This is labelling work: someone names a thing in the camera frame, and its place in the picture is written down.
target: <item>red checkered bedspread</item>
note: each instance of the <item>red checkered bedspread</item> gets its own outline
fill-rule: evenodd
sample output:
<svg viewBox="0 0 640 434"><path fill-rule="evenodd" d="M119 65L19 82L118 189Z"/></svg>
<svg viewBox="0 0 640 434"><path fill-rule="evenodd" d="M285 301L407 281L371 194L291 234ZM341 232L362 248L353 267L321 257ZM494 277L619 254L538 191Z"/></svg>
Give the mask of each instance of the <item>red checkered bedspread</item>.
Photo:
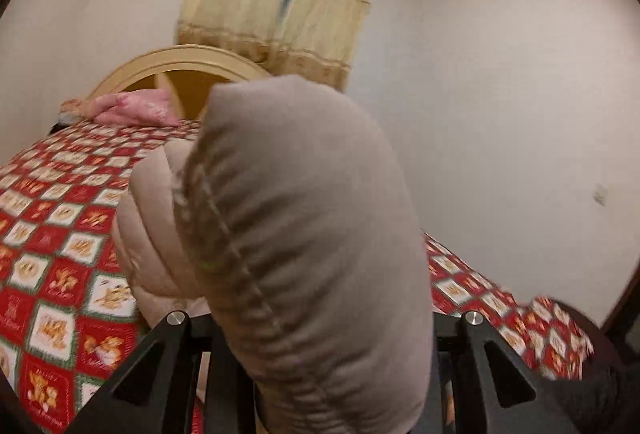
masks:
<svg viewBox="0 0 640 434"><path fill-rule="evenodd" d="M0 169L0 369L44 430L62 432L135 347L142 322L110 238L115 206L136 162L197 130L81 122ZM425 245L437 311L478 309L530 367L579 376L588 340L553 303L519 308L428 236Z"/></svg>

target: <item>pink pillow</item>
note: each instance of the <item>pink pillow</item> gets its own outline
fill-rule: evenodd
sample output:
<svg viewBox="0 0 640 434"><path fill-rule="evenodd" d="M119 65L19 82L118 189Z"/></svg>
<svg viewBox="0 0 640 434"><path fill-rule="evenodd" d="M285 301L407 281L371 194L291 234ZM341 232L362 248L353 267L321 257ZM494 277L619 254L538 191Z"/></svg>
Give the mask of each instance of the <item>pink pillow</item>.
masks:
<svg viewBox="0 0 640 434"><path fill-rule="evenodd" d="M101 125L180 125L172 110L171 95L161 89L104 95L95 100L95 107L99 114L94 121Z"/></svg>

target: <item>metal bolt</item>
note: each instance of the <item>metal bolt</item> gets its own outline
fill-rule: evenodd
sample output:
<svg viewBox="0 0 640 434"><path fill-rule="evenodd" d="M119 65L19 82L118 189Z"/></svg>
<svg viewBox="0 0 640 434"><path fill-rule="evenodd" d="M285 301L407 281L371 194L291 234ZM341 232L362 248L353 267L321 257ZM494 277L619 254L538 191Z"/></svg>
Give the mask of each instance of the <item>metal bolt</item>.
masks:
<svg viewBox="0 0 640 434"><path fill-rule="evenodd" d="M172 311L171 313L169 313L169 315L167 315L166 321L169 322L169 324L171 324L172 326L179 326L184 322L185 318L186 317L184 313L182 313L181 311Z"/></svg>
<svg viewBox="0 0 640 434"><path fill-rule="evenodd" d="M478 311L470 311L469 313L465 313L465 320L472 326L477 326L484 322L484 317L481 313L478 313Z"/></svg>

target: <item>white wall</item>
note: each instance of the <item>white wall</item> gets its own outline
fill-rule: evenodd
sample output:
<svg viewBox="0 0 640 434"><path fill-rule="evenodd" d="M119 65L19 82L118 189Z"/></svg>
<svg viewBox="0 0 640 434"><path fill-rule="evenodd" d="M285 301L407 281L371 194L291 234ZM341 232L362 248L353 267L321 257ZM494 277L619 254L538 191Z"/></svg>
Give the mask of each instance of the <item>white wall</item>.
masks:
<svg viewBox="0 0 640 434"><path fill-rule="evenodd" d="M383 127L401 122L412 87L422 85L423 12L422 0L370 0L346 93Z"/></svg>
<svg viewBox="0 0 640 434"><path fill-rule="evenodd" d="M11 0L0 18L0 163L42 138L60 103L173 42L182 0Z"/></svg>
<svg viewBox="0 0 640 434"><path fill-rule="evenodd" d="M419 72L385 78L367 104L423 226L517 298L547 293L602 321L640 256L638 2L422 5ZM369 37L394 57L405 32Z"/></svg>

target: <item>wooden headboard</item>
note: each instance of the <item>wooden headboard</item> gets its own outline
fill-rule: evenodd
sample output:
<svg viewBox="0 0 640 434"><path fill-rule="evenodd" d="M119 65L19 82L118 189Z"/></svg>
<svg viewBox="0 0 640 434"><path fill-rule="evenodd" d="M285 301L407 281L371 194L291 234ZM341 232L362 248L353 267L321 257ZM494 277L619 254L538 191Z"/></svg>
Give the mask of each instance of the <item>wooden headboard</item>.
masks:
<svg viewBox="0 0 640 434"><path fill-rule="evenodd" d="M176 116L195 120L201 116L213 85L268 76L270 74L256 63L233 52L199 44L180 44L149 52L120 66L88 98L163 88L172 94Z"/></svg>

